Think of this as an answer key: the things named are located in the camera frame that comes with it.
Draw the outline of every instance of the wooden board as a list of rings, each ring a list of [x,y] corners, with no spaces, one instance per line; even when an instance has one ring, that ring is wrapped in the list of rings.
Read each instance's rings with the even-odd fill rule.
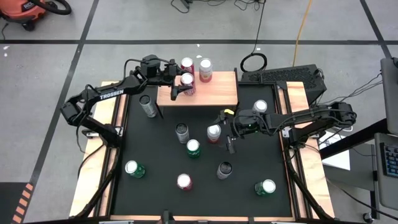
[[[289,222],[294,221],[293,217],[253,217],[255,222]],[[134,221],[157,221],[160,215],[111,215],[111,220],[134,220]],[[213,221],[213,222],[248,222],[249,217],[193,217],[174,216],[176,221]]]
[[[102,86],[109,85],[111,83],[114,82],[103,82]],[[108,100],[98,102],[93,116],[94,119],[103,124],[111,123],[115,101],[116,98],[110,98]],[[102,145],[102,140],[99,137],[87,140],[86,152],[83,159],[100,147],[100,145]],[[81,212],[97,191],[101,178],[105,151],[106,147],[103,146],[102,149],[92,155],[81,168],[80,176],[76,185],[75,196],[73,197],[72,207],[69,213],[70,216],[77,215]]]
[[[308,109],[307,96],[302,82],[287,82],[287,91],[289,93],[292,112]],[[308,123],[300,124],[296,127],[300,128],[306,125]],[[315,139],[309,139],[307,144],[318,149],[317,140]],[[310,147],[301,149],[300,154],[308,190],[324,211],[331,217],[334,217],[335,213],[331,204],[329,188],[326,183],[320,154]],[[312,211],[312,215],[314,218],[318,218],[314,211]]]
[[[175,77],[175,84],[180,84],[180,77]],[[199,80],[199,72],[195,72],[196,93],[188,96],[178,94],[175,101],[170,99],[170,87],[160,86],[157,89],[159,106],[234,106],[238,103],[235,72],[213,72],[210,82]]]

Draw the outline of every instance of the soda can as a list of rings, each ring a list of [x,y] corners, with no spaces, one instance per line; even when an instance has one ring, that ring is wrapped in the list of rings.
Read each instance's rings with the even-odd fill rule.
[[[270,195],[270,194],[274,193],[275,189],[276,189],[276,185],[275,185],[274,181],[269,180],[269,179],[262,181],[262,182],[258,182],[254,186],[254,190],[260,196]]]
[[[189,141],[188,126],[186,124],[180,123],[176,125],[175,132],[181,144],[186,144]]]
[[[232,174],[232,165],[229,162],[222,162],[217,169],[217,177],[221,180]]]
[[[138,164],[136,161],[127,162],[124,169],[126,170],[126,173],[136,178],[141,178],[146,173],[145,167],[141,164]]]
[[[187,153],[191,158],[197,158],[200,156],[199,142],[195,139],[191,139],[187,143]]]
[[[184,93],[188,96],[192,96],[196,92],[195,88],[195,77],[191,73],[184,73],[181,76],[181,85],[192,86],[192,89],[185,90]]]
[[[264,100],[257,100],[254,105],[253,105],[253,111],[258,111],[261,113],[266,112],[267,110],[267,102],[265,102]]]
[[[183,58],[181,60],[181,68],[191,74],[195,74],[195,67],[193,66],[193,60],[191,58]]]
[[[191,190],[192,189],[192,180],[188,174],[180,174],[177,177],[177,186],[182,190]]]
[[[207,138],[209,142],[216,143],[221,135],[221,127],[216,124],[207,128]]]
[[[148,117],[154,118],[156,116],[157,110],[155,104],[148,95],[140,97],[139,104],[142,106],[142,109],[144,109]]]
[[[213,76],[213,65],[211,64],[211,60],[208,58],[204,58],[200,61],[199,66],[199,79],[202,82],[210,82]]]

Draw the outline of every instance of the can lid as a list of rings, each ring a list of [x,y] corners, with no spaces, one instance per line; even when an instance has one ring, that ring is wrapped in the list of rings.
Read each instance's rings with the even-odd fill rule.
[[[217,134],[217,133],[219,133],[220,129],[221,128],[220,128],[220,126],[218,124],[210,126],[210,127],[207,128],[207,130],[208,130],[208,132],[210,134]]]
[[[128,174],[132,174],[137,170],[138,164],[136,161],[129,161],[126,163],[125,170]]]
[[[188,57],[187,58],[183,58],[181,60],[181,65],[184,66],[184,67],[190,67],[192,64],[193,64],[193,60],[188,58]]]
[[[256,102],[256,108],[259,110],[266,110],[267,109],[267,103],[264,100],[258,100]]]
[[[175,127],[175,131],[179,134],[184,134],[186,133],[188,130],[188,126],[184,123],[179,123],[176,127]]]
[[[220,164],[220,171],[223,174],[230,174],[232,172],[232,165],[229,162],[222,162]]]
[[[142,96],[142,97],[140,97],[139,98],[139,102],[141,103],[141,104],[147,104],[147,103],[149,103],[150,102],[150,97],[148,96],[148,95],[144,95],[144,96]]]
[[[262,183],[262,188],[267,192],[267,193],[273,193],[275,191],[276,185],[274,181],[272,180],[265,180]]]
[[[187,148],[189,151],[196,151],[199,148],[199,142],[195,139],[191,139],[187,143]]]
[[[177,178],[177,184],[180,187],[188,187],[191,183],[191,178],[189,178],[188,174],[180,174]]]
[[[202,66],[203,68],[208,68],[211,66],[211,61],[210,59],[204,58],[201,62],[200,62],[200,66]]]
[[[193,75],[191,73],[184,73],[181,76],[181,82],[184,84],[191,84],[193,82]]]

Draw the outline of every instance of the concrete floor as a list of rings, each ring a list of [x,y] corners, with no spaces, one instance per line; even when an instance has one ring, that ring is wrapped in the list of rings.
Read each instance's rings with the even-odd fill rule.
[[[71,15],[47,14],[33,32],[10,24],[4,31],[10,41],[0,40],[0,103],[3,105],[0,123],[5,127],[0,134],[3,142],[0,182],[30,181],[39,153],[45,158],[43,166],[39,166],[42,169],[38,169],[41,172],[25,222],[67,218],[72,204],[76,173],[83,155],[76,145],[75,129],[62,117],[59,119],[59,99],[81,92],[87,83],[99,86],[104,80],[119,80],[127,58],[148,54],[175,58],[178,62],[183,57],[191,57],[196,63],[200,60],[197,56],[201,55],[212,59],[215,70],[232,70],[239,67],[253,44],[233,44],[225,40],[254,40],[261,15],[261,10],[255,11],[252,6],[240,11],[233,1],[217,7],[195,1],[188,14],[179,13],[170,6],[170,1],[164,0],[68,2],[73,9]],[[398,40],[398,2],[367,0],[366,3],[384,40]],[[307,1],[267,1],[259,39],[289,40],[284,45],[265,41],[257,46],[259,52],[267,55],[267,68],[291,66],[294,40],[306,6]],[[328,91],[322,101],[350,94],[365,84],[379,73],[379,60],[385,57],[375,42],[377,37],[360,0],[314,0],[301,39],[334,40],[333,45],[314,41],[298,47],[296,65],[314,63],[325,73]],[[118,44],[108,40],[137,42]],[[141,40],[153,42],[140,44]],[[347,40],[359,40],[362,44],[349,45]],[[393,56],[398,55],[398,46],[388,45],[388,49]],[[248,68],[258,67],[258,63],[252,59]],[[347,102],[358,113],[354,132],[385,117],[382,86]],[[80,140],[84,147],[84,138]],[[341,187],[369,203],[369,192]],[[329,189],[336,217],[361,222],[361,214],[369,210],[334,186],[329,185]],[[383,210],[398,215],[396,211]],[[382,216],[378,223],[392,223],[392,220]]]

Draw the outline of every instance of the yellow tape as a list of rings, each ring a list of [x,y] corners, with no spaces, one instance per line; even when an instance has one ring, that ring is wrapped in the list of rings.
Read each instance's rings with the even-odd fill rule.
[[[224,113],[229,113],[231,115],[234,115],[234,111],[231,111],[230,109],[225,109]]]

